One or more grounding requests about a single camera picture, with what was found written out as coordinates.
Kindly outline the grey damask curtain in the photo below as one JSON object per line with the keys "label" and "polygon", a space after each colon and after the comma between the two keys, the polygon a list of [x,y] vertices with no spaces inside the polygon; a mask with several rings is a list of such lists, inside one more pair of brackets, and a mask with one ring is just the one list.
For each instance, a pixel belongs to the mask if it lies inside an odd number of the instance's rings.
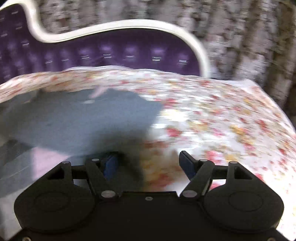
{"label": "grey damask curtain", "polygon": [[295,1],[37,1],[52,33],[125,19],[179,25],[199,38],[216,79],[257,82],[295,114]]}

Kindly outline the floral bed sheet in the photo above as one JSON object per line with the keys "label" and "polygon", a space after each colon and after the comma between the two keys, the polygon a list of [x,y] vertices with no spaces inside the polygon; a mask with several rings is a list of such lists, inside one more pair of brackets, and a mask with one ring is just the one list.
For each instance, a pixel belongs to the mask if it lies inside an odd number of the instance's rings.
{"label": "floral bed sheet", "polygon": [[74,67],[14,77],[1,85],[1,102],[41,90],[90,90],[87,104],[109,90],[123,90],[163,104],[140,158],[145,187],[163,190],[180,182],[177,163],[168,156],[182,150],[218,165],[239,162],[282,198],[285,210],[278,230],[295,238],[295,129],[253,81],[118,66]]}

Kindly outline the purple tufted white-framed headboard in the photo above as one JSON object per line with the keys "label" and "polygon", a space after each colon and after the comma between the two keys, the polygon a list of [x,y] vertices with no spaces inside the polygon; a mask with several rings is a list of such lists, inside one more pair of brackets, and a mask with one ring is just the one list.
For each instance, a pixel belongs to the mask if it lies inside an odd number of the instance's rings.
{"label": "purple tufted white-framed headboard", "polygon": [[48,33],[33,1],[1,6],[1,82],[73,67],[123,66],[182,75],[211,75],[202,43],[179,26],[132,19],[62,34]]}

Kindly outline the grey argyle knit sweater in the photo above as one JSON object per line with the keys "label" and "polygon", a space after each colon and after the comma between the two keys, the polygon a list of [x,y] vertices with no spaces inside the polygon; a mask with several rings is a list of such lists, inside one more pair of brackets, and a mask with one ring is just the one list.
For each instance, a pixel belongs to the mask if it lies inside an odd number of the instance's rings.
{"label": "grey argyle knit sweater", "polygon": [[82,165],[111,152],[124,158],[111,178],[117,191],[140,190],[139,153],[163,105],[108,89],[23,94],[1,105],[1,196],[31,185],[62,161]]}

